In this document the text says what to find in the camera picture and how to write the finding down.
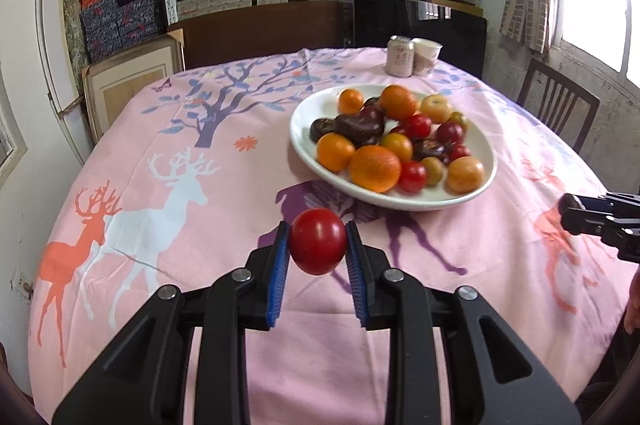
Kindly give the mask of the person's right hand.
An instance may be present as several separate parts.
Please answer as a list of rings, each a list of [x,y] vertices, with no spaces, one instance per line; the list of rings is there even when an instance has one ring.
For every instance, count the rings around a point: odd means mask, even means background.
[[[623,325],[629,335],[640,327],[640,268],[637,269],[629,286],[629,299]]]

